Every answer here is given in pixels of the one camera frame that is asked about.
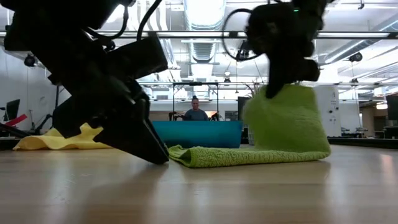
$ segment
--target desk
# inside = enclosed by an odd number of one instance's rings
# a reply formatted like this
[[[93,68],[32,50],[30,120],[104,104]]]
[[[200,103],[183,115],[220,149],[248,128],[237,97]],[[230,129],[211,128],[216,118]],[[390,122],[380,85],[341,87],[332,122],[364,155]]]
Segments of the desk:
[[[7,224],[383,224],[398,220],[398,151],[189,169],[115,149],[0,152]]]

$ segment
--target computer monitor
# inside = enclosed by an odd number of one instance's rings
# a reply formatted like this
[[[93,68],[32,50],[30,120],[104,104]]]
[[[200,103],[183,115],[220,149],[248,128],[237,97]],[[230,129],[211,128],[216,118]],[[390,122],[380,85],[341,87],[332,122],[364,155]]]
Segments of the computer monitor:
[[[18,117],[19,102],[20,100],[13,100],[7,103],[7,113],[4,115],[4,121],[10,121]]]

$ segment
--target blue bin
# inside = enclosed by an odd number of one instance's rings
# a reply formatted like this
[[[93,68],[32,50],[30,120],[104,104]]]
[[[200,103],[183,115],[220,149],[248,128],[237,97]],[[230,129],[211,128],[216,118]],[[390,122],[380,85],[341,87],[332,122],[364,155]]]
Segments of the blue bin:
[[[168,147],[181,145],[238,148],[241,145],[241,121],[153,121],[159,137]]]

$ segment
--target yellow towel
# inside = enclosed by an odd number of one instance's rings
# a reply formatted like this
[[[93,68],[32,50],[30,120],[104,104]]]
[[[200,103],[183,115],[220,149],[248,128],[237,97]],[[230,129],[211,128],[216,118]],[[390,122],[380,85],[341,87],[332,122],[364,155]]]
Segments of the yellow towel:
[[[37,149],[111,149],[111,146],[94,142],[93,138],[102,131],[102,128],[91,128],[88,124],[80,127],[81,134],[65,139],[56,130],[51,129],[42,136],[29,136],[19,141],[14,150]]]

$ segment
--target ceiling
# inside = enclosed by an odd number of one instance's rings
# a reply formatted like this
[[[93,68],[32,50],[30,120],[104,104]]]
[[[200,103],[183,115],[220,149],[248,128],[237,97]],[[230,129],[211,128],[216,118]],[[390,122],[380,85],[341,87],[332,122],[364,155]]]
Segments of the ceiling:
[[[219,0],[201,0],[201,4],[197,4],[197,11],[203,19],[209,19],[213,11],[211,11],[211,4],[220,2]],[[146,10],[153,0],[137,0],[136,8],[130,10],[130,30],[135,30],[140,21],[140,17],[145,13],[141,9]],[[398,1],[397,0],[367,0],[364,3],[363,9],[358,9],[360,0],[337,0],[330,4],[326,9],[324,16],[325,26],[323,31],[339,31],[339,32],[357,32],[357,31],[380,31],[386,23],[391,21],[398,21]],[[232,10],[237,8],[252,9],[258,5],[265,4],[266,1],[257,0],[226,0],[226,9],[224,17]],[[12,16],[12,12],[8,12],[8,20]],[[166,0],[165,9],[158,9],[156,15],[152,16],[154,23],[148,26],[148,30],[156,30],[157,27],[162,27],[165,24],[167,30],[183,31],[188,30],[185,22],[185,13],[183,11],[183,0]],[[228,22],[226,30],[243,30],[245,27],[247,14],[237,14]],[[7,20],[7,10],[0,9],[0,27],[4,27],[9,21]],[[121,27],[121,17],[113,19],[104,25],[102,30],[119,30]],[[117,40],[117,45],[124,45],[133,39]],[[180,67],[178,75],[180,80],[184,80],[189,75],[191,78],[205,77],[207,81],[217,80],[222,82],[226,77],[225,72],[229,72],[232,82],[260,82],[262,79],[266,80],[268,61],[265,56],[261,56],[256,60],[236,63],[229,57],[225,56],[224,49],[221,44],[215,44],[215,56],[211,61],[211,65],[192,65],[196,61],[192,60],[190,54],[190,44],[188,40],[171,39],[171,48],[174,55],[174,64]],[[239,47],[242,40],[227,40],[227,46],[230,51]],[[320,39],[315,41],[314,56],[319,59],[320,64],[324,65],[324,58],[331,57],[333,54],[338,54],[342,50],[357,44],[359,40],[326,40]],[[366,45],[366,48],[360,49],[363,59],[360,62],[351,63],[342,60],[335,60],[329,65],[322,66],[322,82],[348,82],[353,77],[359,77],[360,82],[374,83],[374,82],[398,82],[394,79],[398,77],[398,41],[396,40],[381,40],[372,45]],[[155,76],[155,78],[143,79],[144,81],[167,81],[167,79]],[[362,92],[370,91],[376,86],[362,86]]]

